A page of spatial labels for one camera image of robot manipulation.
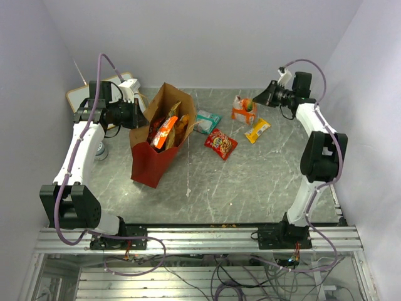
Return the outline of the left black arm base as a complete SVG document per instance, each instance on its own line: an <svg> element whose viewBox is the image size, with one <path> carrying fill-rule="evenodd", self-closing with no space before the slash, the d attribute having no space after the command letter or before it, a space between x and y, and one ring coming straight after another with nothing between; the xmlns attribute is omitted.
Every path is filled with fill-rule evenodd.
<svg viewBox="0 0 401 301"><path fill-rule="evenodd" d="M120 228L117 236L123 239L105 238L101 236L91 237L90 250L145 250L147 247L147 239L142 238L147 236L147 228L140 224L132 224L124 222L123 218L120 219Z"/></svg>

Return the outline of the red brown paper bag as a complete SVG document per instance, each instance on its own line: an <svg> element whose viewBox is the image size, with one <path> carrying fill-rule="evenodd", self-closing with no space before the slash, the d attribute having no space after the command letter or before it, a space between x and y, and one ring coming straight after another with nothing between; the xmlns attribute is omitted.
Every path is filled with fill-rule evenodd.
<svg viewBox="0 0 401 301"><path fill-rule="evenodd" d="M130 131L131 179L156 188L195 125L192 97L164 83L144 113L149 124Z"/></svg>

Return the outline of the red Doritos chip bag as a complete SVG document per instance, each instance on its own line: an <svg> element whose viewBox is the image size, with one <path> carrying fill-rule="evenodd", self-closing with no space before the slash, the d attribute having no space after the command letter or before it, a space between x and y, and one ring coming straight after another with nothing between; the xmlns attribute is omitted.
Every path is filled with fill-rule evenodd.
<svg viewBox="0 0 401 301"><path fill-rule="evenodd" d="M159 128L162 126L162 124L165 122L165 117L159 117L157 119L155 119L149 127L149 131L148 131L148 137L147 137L147 142L150 144L151 141L154 139L154 137L156 136Z"/></svg>

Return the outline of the orange snack packet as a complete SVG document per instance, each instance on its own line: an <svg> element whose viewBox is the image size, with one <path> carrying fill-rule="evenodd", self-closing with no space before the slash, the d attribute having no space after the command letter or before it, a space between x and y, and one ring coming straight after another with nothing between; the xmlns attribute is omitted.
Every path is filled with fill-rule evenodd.
<svg viewBox="0 0 401 301"><path fill-rule="evenodd" d="M241 98L236 95L232 104L231 118L247 125L252 125L256 119L257 106L251 98Z"/></svg>

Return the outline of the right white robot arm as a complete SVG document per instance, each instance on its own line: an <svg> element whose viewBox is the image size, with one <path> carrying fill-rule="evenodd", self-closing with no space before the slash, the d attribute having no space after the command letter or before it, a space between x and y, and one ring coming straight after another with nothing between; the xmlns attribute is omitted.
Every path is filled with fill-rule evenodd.
<svg viewBox="0 0 401 301"><path fill-rule="evenodd" d="M300 161L301 186L285 214L290 225L304 227L310 222L321 193L341 176L348 137L329 125L317 100L310 97L312 74L297 71L293 77L286 67L279 68L278 73L279 79L271 81L253 102L290 109L292 118L300 122L308 135Z"/></svg>

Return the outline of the red cookie snack packet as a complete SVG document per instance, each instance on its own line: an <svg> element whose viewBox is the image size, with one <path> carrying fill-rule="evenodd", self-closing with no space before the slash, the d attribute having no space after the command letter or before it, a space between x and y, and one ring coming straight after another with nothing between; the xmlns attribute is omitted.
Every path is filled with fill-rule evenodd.
<svg viewBox="0 0 401 301"><path fill-rule="evenodd" d="M212 149L223 161L226 161L237 147L237 141L223 133L221 130L214 129L207 136L204 145Z"/></svg>

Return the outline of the teal white snack packet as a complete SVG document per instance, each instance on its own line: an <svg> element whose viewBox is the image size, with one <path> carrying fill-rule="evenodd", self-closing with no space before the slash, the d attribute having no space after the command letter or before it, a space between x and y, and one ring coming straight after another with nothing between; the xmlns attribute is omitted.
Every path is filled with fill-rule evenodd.
<svg viewBox="0 0 401 301"><path fill-rule="evenodd" d="M195 118L194 130L209 135L221 121L221 116L199 110Z"/></svg>

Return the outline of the Fox's candy bag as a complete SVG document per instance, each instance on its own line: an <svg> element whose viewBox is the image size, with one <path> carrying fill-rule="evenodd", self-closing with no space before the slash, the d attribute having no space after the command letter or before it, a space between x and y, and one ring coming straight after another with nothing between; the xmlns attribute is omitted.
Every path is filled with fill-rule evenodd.
<svg viewBox="0 0 401 301"><path fill-rule="evenodd" d="M178 116L171 116L168 117L162 126L159 128L156 136L151 141L150 145L153 148L160 150L167 140L167 136L169 135L170 131L173 129L174 124L178 120Z"/></svg>

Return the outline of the yellow snack bar packet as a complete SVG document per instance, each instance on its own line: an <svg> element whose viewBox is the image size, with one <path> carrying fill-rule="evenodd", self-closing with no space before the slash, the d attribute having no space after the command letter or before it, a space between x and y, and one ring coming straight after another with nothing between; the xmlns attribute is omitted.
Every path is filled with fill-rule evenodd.
<svg viewBox="0 0 401 301"><path fill-rule="evenodd" d="M270 127L271 124L269 122L265 121L262 118L259 118L253 125L253 127L249 129L244 135L250 143L254 144L260 138L260 136Z"/></svg>

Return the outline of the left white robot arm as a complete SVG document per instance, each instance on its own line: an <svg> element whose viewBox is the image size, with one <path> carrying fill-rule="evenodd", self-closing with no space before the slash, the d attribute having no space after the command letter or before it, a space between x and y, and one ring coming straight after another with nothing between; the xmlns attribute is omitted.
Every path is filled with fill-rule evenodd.
<svg viewBox="0 0 401 301"><path fill-rule="evenodd" d="M101 209L88 188L91 169L110 125L137 129L148 124L146 104L136 78L121 83L91 81L73 116L73 136L65 161L52 184L43 185L39 197L54 229L86 229L106 235L114 249L127 244L128 234L119 217Z"/></svg>

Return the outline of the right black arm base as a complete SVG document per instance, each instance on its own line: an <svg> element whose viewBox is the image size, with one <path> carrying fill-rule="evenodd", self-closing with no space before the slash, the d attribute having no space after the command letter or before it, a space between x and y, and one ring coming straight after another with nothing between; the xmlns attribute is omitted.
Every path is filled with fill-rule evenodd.
<svg viewBox="0 0 401 301"><path fill-rule="evenodd" d="M295 226L285 213L279 223L263 224L251 233L260 250L310 249L312 248L309 226Z"/></svg>

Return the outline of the aluminium frame rail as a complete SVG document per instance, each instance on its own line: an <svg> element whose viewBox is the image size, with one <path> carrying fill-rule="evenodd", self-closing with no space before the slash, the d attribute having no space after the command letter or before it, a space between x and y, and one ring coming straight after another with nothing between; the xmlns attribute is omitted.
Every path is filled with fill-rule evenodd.
<svg viewBox="0 0 401 301"><path fill-rule="evenodd" d="M319 233L311 230L310 249L302 249L303 253L331 252L334 248L341 252L362 251L363 244L355 227L319 227L328 239L326 241ZM256 240L251 238L255 228L150 228L148 235L161 240L147 242L144 250L131 250L133 254L162 254L166 247L168 254L220 254L220 253L292 253L295 247L262 250ZM122 255L121 250L91 250L91 235L84 238L75 246L64 244L55 230L44 228L39 232L35 253L69 254L69 255Z"/></svg>

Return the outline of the large gold brown snack bag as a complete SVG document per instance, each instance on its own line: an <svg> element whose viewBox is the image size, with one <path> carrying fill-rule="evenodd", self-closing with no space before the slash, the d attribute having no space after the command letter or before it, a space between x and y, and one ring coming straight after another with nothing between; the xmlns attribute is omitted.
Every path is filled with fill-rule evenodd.
<svg viewBox="0 0 401 301"><path fill-rule="evenodd" d="M169 126L169 133L165 141L165 150L171 149L172 147L177 147L183 140L185 131L189 124L189 115L180 115L179 110L181 106L181 101L178 101L171 109L167 115L169 119L175 117L176 121L173 125Z"/></svg>

